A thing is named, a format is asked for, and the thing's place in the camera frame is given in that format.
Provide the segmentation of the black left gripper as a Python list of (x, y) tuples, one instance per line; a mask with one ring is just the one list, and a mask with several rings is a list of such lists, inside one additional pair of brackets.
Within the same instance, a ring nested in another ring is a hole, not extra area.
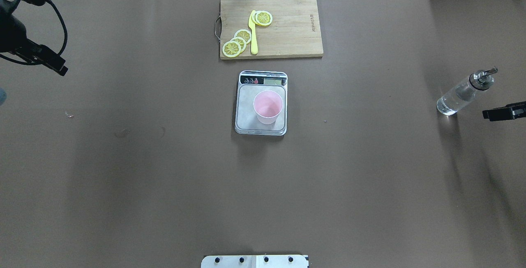
[(66, 48), (66, 27), (60, 18), (64, 30), (64, 41), (58, 53), (43, 44), (31, 41), (26, 28), (13, 16), (1, 17), (1, 58), (25, 66), (43, 65), (60, 76), (66, 75), (68, 67), (61, 54)]

